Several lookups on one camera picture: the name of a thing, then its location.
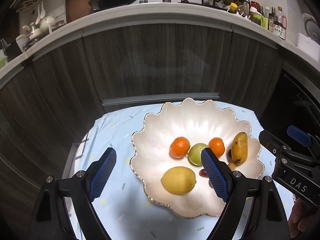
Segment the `robotic arm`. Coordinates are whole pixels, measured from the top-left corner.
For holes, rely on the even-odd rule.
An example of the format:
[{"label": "robotic arm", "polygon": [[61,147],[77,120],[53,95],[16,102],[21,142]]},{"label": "robotic arm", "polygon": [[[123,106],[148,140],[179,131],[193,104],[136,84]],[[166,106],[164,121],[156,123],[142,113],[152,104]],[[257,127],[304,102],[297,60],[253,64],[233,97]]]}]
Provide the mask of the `robotic arm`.
[{"label": "robotic arm", "polygon": [[[253,197],[253,201],[241,240],[290,240],[287,218],[274,180],[310,205],[320,206],[320,140],[295,127],[290,129],[288,134],[308,147],[313,158],[293,152],[264,130],[259,141],[276,156],[276,166],[272,177],[265,176],[262,180],[248,179],[239,171],[232,172],[210,148],[202,151],[202,164],[210,182],[217,196],[226,202],[207,240],[232,240],[247,197]],[[86,239],[111,240],[92,202],[101,195],[115,164],[116,152],[108,148],[86,171],[78,171],[69,179],[47,177],[34,206],[28,238],[76,239],[64,201],[64,197],[71,197]],[[296,239],[317,239],[319,235],[320,209],[308,229]]]}]

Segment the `green apple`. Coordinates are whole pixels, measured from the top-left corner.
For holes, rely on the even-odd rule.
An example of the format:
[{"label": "green apple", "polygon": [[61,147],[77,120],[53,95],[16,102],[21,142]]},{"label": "green apple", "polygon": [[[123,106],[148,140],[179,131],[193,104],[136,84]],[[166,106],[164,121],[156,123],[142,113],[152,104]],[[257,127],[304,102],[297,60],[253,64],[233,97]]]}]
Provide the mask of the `green apple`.
[{"label": "green apple", "polygon": [[193,145],[189,150],[189,154],[188,154],[189,161],[191,161],[191,163],[193,163],[194,165],[201,166],[202,165],[201,152],[204,148],[207,148],[207,147],[209,146],[206,145],[205,143],[196,143],[195,145]]}]

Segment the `hand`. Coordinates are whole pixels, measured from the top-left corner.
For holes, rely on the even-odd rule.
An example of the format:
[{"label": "hand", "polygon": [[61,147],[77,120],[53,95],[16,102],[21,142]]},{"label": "hand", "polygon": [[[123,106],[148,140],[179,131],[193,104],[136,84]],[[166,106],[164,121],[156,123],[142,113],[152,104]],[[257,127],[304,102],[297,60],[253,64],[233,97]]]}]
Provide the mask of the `hand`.
[{"label": "hand", "polygon": [[295,238],[304,232],[312,219],[314,218],[316,209],[312,208],[308,203],[298,198],[292,207],[291,215],[288,220],[290,237]]}]

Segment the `blue gripper pad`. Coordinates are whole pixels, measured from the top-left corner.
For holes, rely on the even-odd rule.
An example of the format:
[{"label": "blue gripper pad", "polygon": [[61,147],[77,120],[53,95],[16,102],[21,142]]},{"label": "blue gripper pad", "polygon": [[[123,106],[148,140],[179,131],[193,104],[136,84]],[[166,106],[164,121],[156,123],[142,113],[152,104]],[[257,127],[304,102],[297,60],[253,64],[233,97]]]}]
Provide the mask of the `blue gripper pad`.
[{"label": "blue gripper pad", "polygon": [[223,165],[210,148],[202,150],[201,162],[217,196],[222,198],[224,202],[227,202],[232,187],[231,177],[228,174],[230,171],[229,167],[225,163]]},{"label": "blue gripper pad", "polygon": [[310,136],[293,125],[287,128],[287,134],[304,147],[311,146],[312,144]]},{"label": "blue gripper pad", "polygon": [[97,197],[100,197],[102,190],[104,189],[104,186],[106,185],[109,176],[116,165],[117,155],[116,151],[113,148],[108,148],[105,153],[102,155],[100,160],[98,160],[96,163],[99,164],[96,169],[97,172],[93,176],[93,178],[90,181],[90,191],[89,191],[89,198],[91,202]]}]

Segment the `white spoon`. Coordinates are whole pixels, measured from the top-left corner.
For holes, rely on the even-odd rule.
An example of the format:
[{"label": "white spoon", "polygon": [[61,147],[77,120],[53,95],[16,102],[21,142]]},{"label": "white spoon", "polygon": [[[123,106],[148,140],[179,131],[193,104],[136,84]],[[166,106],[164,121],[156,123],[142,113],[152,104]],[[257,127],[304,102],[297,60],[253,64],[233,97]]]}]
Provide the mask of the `white spoon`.
[{"label": "white spoon", "polygon": [[45,10],[43,8],[43,1],[41,2],[41,14],[40,14],[40,18],[43,19],[45,16]]},{"label": "white spoon", "polygon": [[36,19],[36,24],[38,24],[40,22],[41,18],[40,18],[40,4],[38,4],[38,17]]}]

